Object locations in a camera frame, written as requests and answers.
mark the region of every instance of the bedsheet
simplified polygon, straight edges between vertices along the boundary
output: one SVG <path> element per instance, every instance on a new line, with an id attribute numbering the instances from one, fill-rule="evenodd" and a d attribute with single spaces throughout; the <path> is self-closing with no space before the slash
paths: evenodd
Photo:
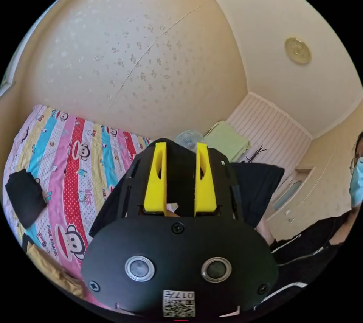
<path id="1" fill-rule="evenodd" d="M 3 180 L 3 209 L 22 244 L 25 233 L 75 278 L 81 277 L 89 230 L 133 158 L 150 140 L 37 105 L 14 140 Z M 24 230 L 6 193 L 9 175 L 26 169 L 47 207 Z"/>

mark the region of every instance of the yellow 3d printed part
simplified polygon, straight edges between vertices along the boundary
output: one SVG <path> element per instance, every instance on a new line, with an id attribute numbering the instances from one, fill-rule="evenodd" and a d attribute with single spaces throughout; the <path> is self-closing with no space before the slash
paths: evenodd
<path id="1" fill-rule="evenodd" d="M 194 215 L 197 213 L 212 213 L 217 208 L 208 147 L 203 143 L 197 143 L 194 206 Z"/>
<path id="2" fill-rule="evenodd" d="M 144 209 L 166 216 L 166 143 L 156 143 L 147 183 Z"/>

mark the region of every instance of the qr code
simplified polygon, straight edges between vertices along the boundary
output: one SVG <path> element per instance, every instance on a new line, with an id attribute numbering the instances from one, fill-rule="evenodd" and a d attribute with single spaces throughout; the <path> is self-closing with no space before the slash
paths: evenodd
<path id="1" fill-rule="evenodd" d="M 194 292 L 164 290 L 163 313 L 164 317 L 195 317 Z"/>

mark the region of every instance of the screw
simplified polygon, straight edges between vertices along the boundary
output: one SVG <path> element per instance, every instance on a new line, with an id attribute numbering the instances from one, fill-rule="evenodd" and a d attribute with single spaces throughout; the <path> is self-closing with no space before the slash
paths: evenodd
<path id="1" fill-rule="evenodd" d="M 95 293 L 98 293 L 100 290 L 101 290 L 101 288 L 99 287 L 99 285 L 95 282 L 95 281 L 93 281 L 93 280 L 91 280 L 89 283 L 88 283 L 88 286 L 90 287 L 90 289 L 92 290 L 92 291 L 94 291 Z"/>
<path id="2" fill-rule="evenodd" d="M 269 284 L 262 284 L 258 290 L 257 290 L 257 294 L 258 295 L 264 295 L 265 293 L 268 292 L 270 285 Z"/>
<path id="3" fill-rule="evenodd" d="M 184 231 L 184 226 L 180 222 L 176 222 L 172 225 L 171 230 L 176 234 L 180 234 Z"/>

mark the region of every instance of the ceiling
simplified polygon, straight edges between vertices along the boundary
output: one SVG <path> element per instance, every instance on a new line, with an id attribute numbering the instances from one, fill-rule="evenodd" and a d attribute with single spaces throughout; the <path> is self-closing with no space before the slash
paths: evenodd
<path id="1" fill-rule="evenodd" d="M 277 105 L 312 137 L 348 117 L 363 89 L 344 45 L 305 0 L 217 0 L 236 38 L 248 90 Z M 312 60 L 290 60 L 284 42 L 307 43 Z"/>

